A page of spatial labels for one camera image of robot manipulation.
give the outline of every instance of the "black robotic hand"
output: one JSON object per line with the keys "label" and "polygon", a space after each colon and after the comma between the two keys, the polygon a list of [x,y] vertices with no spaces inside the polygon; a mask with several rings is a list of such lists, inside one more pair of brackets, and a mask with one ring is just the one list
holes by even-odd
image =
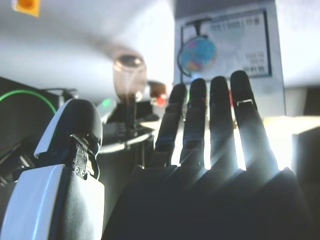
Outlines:
{"label": "black robotic hand", "polygon": [[146,168],[137,167],[102,239],[314,239],[314,226],[294,174],[279,171],[249,78],[231,75],[235,118],[246,171],[238,169],[226,79],[210,86],[211,170],[204,168],[207,88],[194,80],[183,130],[180,167],[171,165],[184,119],[186,87],[171,93]]}

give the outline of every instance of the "green cable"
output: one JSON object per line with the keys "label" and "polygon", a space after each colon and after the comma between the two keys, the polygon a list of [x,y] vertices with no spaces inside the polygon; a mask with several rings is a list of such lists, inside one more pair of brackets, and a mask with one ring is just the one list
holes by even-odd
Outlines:
{"label": "green cable", "polygon": [[55,109],[55,107],[53,106],[53,104],[44,96],[42,96],[41,94],[35,92],[35,91],[30,91],[30,90],[23,90],[23,89],[19,89],[19,90],[13,90],[13,91],[9,91],[3,95],[0,96],[0,102],[4,99],[6,99],[7,97],[11,96],[11,95],[15,95],[15,94],[30,94],[33,96],[38,97],[39,99],[41,99],[42,101],[44,101],[46,104],[48,104],[48,106],[50,107],[50,109],[52,110],[53,114],[56,114],[57,110]]}

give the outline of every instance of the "green light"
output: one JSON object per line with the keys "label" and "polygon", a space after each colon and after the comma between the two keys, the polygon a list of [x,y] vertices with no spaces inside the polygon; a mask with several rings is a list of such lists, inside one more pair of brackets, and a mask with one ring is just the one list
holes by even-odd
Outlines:
{"label": "green light", "polygon": [[41,94],[35,92],[35,91],[30,91],[30,90],[23,90],[23,89],[18,89],[18,90],[13,90],[13,91],[9,91],[3,95],[0,96],[0,102],[4,99],[6,99],[9,96],[15,95],[15,94],[30,94],[33,95],[39,99],[41,99],[42,101],[44,101],[52,110],[53,114],[56,114],[57,110],[55,109],[55,107],[53,106],[53,104],[44,96],[42,96]]}
{"label": "green light", "polygon": [[102,105],[103,105],[104,107],[108,107],[109,104],[110,104],[110,102],[111,102],[110,99],[107,98],[107,99],[103,100]]}

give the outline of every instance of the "orange circle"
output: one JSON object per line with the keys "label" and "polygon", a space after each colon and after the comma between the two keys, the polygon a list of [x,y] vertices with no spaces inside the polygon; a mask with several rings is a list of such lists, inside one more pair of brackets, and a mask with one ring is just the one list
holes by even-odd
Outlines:
{"label": "orange circle", "polygon": [[34,0],[18,0],[18,4],[25,9],[30,9],[34,5]]}

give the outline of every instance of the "yellow tag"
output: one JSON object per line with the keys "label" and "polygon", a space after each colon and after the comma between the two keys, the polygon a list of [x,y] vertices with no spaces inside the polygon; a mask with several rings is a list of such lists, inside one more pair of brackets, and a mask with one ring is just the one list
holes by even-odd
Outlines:
{"label": "yellow tag", "polygon": [[39,17],[40,0],[12,0],[13,10]]}

